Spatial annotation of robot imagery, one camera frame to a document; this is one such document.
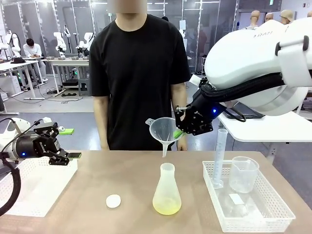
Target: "white plastic basket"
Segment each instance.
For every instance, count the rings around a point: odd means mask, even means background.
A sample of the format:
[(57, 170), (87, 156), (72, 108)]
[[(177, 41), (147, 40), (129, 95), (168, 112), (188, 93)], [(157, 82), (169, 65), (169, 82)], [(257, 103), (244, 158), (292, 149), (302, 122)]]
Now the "white plastic basket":
[[(238, 194), (228, 183), (232, 161), (223, 161), (224, 187), (215, 189), (212, 183), (214, 161), (204, 161), (206, 182), (216, 215), (225, 233), (283, 233), (295, 215), (259, 171), (253, 190)], [(229, 194), (239, 196), (244, 204), (234, 203)]]
[[(78, 164), (73, 159), (67, 166), (49, 165), (48, 157), (26, 159), (18, 165), (21, 190), (7, 215), (45, 217), (68, 182)], [(13, 189), (11, 173), (0, 181), (0, 207), (9, 199)]]

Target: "person in white shirt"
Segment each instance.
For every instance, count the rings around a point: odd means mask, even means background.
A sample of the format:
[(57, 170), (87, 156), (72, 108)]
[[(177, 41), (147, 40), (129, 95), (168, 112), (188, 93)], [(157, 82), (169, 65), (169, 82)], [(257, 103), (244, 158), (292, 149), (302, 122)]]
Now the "person in white shirt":
[[(26, 40), (26, 44), (23, 45), (23, 49), (26, 56), (30, 58), (39, 58), (42, 55), (40, 45), (35, 44), (34, 40), (32, 40), (31, 38)], [(38, 61), (38, 64), (42, 76), (42, 81), (47, 82), (48, 79), (45, 71), (45, 64), (41, 60)], [(34, 68), (37, 74), (39, 74), (37, 66), (34, 66)]]

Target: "funnel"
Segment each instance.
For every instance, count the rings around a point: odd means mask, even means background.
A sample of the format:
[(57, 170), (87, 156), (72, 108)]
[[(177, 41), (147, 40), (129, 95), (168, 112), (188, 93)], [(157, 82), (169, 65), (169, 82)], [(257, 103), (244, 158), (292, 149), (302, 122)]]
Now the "funnel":
[(153, 120), (149, 118), (146, 122), (150, 126), (150, 133), (152, 137), (162, 144), (162, 157), (167, 155), (168, 145), (179, 140), (183, 134), (178, 138), (174, 137), (176, 128), (176, 120), (174, 118), (163, 117)]

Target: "brown table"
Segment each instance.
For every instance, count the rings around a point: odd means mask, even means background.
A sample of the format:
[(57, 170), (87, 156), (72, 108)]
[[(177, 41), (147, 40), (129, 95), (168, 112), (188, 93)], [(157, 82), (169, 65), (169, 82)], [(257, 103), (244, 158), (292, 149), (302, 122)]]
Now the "brown table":
[[(213, 152), (84, 151), (78, 171), (45, 218), (4, 215), (0, 234), (221, 234), (203, 179), (202, 161)], [(296, 215), (286, 234), (312, 233), (312, 211), (282, 175), (258, 152), (226, 152), (225, 158), (255, 159), (264, 176)], [(172, 216), (158, 214), (152, 199), (163, 162), (175, 165), (182, 199)], [(110, 194), (121, 205), (106, 207)]]

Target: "white round cap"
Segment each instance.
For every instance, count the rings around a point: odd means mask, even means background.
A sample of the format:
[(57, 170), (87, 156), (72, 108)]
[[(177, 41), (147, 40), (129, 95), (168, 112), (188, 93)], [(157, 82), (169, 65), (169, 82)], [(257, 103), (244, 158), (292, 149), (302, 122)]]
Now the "white round cap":
[(108, 208), (116, 208), (121, 204), (121, 198), (117, 194), (109, 195), (106, 198), (106, 205)]

